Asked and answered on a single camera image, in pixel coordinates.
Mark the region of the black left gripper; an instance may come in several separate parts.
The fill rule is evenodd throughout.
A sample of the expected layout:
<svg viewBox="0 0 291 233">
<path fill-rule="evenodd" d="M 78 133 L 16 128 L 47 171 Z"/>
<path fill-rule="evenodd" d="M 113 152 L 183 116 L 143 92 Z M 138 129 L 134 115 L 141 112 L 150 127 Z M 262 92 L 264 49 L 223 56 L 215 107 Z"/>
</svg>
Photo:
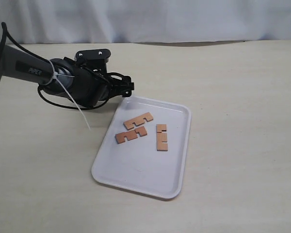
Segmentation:
<svg viewBox="0 0 291 233">
<path fill-rule="evenodd" d="M 134 82 L 130 76 L 107 72 L 104 77 L 87 67 L 73 69 L 70 95 L 78 106 L 100 108 L 114 97 L 130 97 Z"/>
</svg>

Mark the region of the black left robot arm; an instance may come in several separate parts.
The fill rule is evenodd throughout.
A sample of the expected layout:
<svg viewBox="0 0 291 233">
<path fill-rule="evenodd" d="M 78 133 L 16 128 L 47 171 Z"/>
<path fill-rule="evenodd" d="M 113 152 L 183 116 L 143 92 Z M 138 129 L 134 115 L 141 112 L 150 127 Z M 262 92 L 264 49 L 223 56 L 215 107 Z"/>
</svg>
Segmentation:
<svg viewBox="0 0 291 233">
<path fill-rule="evenodd" d="M 130 97 L 134 82 L 130 76 L 108 72 L 108 49 L 80 50 L 74 59 L 46 60 L 2 45 L 0 80 L 3 76 L 38 84 L 38 91 L 75 101 L 83 110 L 99 108 L 116 96 Z"/>
</svg>

